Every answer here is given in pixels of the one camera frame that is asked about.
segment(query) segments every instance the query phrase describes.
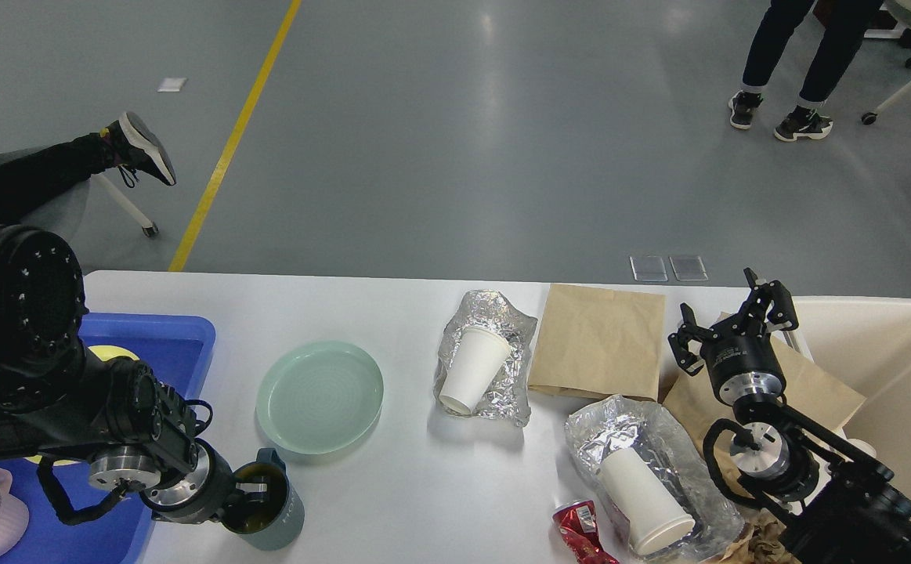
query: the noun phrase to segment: black pants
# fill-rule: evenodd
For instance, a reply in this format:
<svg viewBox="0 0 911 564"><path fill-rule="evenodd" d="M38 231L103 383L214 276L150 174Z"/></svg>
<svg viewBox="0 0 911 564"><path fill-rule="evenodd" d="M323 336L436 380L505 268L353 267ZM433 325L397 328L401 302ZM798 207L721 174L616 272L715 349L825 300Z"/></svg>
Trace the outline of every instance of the black pants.
<svg viewBox="0 0 911 564"><path fill-rule="evenodd" d="M0 222L19 222L104 170L103 142L96 133L0 164Z"/></svg>
<svg viewBox="0 0 911 564"><path fill-rule="evenodd" d="M803 80L800 99L819 106L831 96L845 69L862 45L873 16L884 0L837 0L824 39L810 63ZM782 57L793 31L810 12L814 0L772 0L762 18L755 40L751 43L748 62L744 67L744 85L761 91L768 84L775 65Z"/></svg>

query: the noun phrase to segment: sneaker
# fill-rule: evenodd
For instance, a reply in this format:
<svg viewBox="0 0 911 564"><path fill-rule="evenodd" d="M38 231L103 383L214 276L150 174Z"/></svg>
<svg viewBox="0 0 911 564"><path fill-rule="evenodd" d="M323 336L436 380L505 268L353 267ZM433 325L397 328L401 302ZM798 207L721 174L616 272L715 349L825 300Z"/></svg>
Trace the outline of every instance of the sneaker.
<svg viewBox="0 0 911 564"><path fill-rule="evenodd" d="M755 110L761 105L762 100L756 103L748 103L745 100L745 92L737 92L727 103L730 108L730 125L738 129L750 129L751 119L755 117Z"/></svg>
<svg viewBox="0 0 911 564"><path fill-rule="evenodd" d="M816 110L811 111L807 118L789 114L783 119L782 124L775 128L775 139L789 143L801 138L824 139L831 132L831 125L834 125L834 121L825 115L817 114Z"/></svg>
<svg viewBox="0 0 911 564"><path fill-rule="evenodd" d="M134 186L139 179L136 171L147 172L166 186L175 185L176 172L166 149L134 112L125 111L113 124L100 129L100 138L108 145L108 165L119 168L125 185ZM132 175L132 181L125 171Z"/></svg>

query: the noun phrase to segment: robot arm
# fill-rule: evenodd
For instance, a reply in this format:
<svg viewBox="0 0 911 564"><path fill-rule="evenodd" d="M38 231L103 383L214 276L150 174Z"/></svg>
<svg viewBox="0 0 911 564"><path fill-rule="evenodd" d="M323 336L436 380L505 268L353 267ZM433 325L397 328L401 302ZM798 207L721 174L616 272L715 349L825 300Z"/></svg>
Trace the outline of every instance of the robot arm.
<svg viewBox="0 0 911 564"><path fill-rule="evenodd" d="M803 564L911 563L910 500L889 485L893 472L880 461L788 406L770 337L798 327L792 297L778 281L759 280L750 269L745 275L751 293L736 315L702 328L681 304L683 321L667 337L678 366L694 375L705 365L714 396L733 410L736 421L714 422L703 440L710 477L728 499L782 521L780 541ZM691 342L702 343L701 356ZM716 443L727 431L735 435L728 454L738 483L752 497L734 493L721 475ZM817 486L815 457L828 463L831 480L793 514L785 504Z"/></svg>
<svg viewBox="0 0 911 564"><path fill-rule="evenodd" d="M207 404L183 399L143 361L104 362L83 346L84 300L64 240L0 226L0 460L40 456L41 486L68 525L98 519L131 493L172 522L262 509L265 486L237 479L198 438L211 415L198 421L193 407ZM108 492L102 502L72 508L52 471L64 458L89 464L90 486Z"/></svg>

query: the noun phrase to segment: paper bag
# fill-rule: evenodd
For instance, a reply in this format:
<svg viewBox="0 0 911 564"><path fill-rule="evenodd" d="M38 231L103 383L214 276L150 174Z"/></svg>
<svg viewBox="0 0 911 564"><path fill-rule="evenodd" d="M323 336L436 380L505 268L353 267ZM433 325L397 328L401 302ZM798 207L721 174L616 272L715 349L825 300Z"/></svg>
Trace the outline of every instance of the paper bag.
<svg viewBox="0 0 911 564"><path fill-rule="evenodd" d="M528 388L656 400L662 335L662 295L553 284Z"/></svg>
<svg viewBox="0 0 911 564"><path fill-rule="evenodd" d="M866 397L861 393L827 374L818 365L775 337L772 338L772 349L775 350L783 375L786 376L786 403L825 428L831 431L841 428L862 407L863 401L866 401ZM700 454L703 452L703 439L706 438L706 432L713 421L719 418L734 418L732 408L720 403L720 400L713 396L713 388L705 368L696 376L688 376L684 372L678 376L678 381L667 394L663 406L681 422L685 431L689 432ZM748 493L737 484L741 472L726 454L725 449L730 443L730 438L731 433L725 433L717 442L716 458L727 484L734 492L746 496Z"/></svg>

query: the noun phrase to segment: white plastic bin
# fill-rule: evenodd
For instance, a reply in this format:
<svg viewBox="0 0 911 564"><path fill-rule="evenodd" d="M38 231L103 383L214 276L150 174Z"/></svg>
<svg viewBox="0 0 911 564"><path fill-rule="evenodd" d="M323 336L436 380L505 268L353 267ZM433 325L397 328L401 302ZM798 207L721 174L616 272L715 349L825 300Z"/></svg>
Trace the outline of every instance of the white plastic bin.
<svg viewBox="0 0 911 564"><path fill-rule="evenodd" d="M814 362L868 399L846 435L874 446L911 500L911 299L793 301Z"/></svg>

